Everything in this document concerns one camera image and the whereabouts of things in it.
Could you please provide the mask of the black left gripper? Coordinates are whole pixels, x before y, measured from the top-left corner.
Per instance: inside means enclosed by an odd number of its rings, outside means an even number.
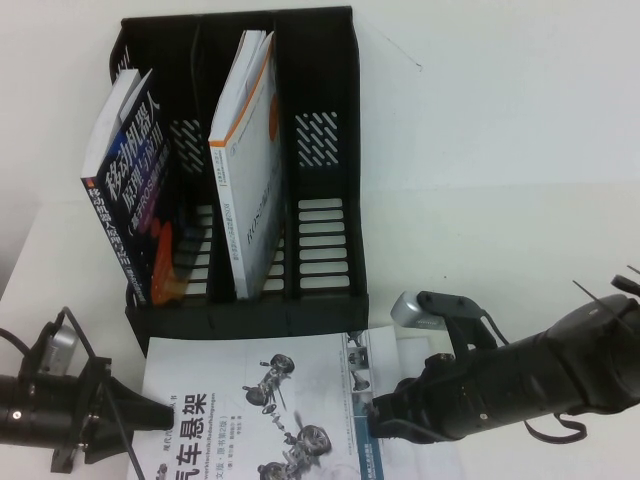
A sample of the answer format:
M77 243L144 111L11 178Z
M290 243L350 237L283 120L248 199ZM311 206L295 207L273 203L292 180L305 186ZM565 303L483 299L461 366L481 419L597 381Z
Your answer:
M90 359L78 377L38 370L33 358L19 370L19 444L52 452L50 471L69 474L78 452L91 465L116 454L116 424L127 431L173 428L173 408L110 379L104 358ZM106 404L109 382L114 413Z

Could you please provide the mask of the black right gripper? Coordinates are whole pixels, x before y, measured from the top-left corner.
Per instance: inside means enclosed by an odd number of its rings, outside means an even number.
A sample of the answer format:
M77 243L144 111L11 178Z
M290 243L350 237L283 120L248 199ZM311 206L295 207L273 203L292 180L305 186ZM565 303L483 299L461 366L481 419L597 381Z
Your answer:
M455 373L460 372L452 354L429 357L419 376L403 379L393 393L373 399L378 415L367 416L370 435L378 439L437 443L480 432L483 420L457 384Z

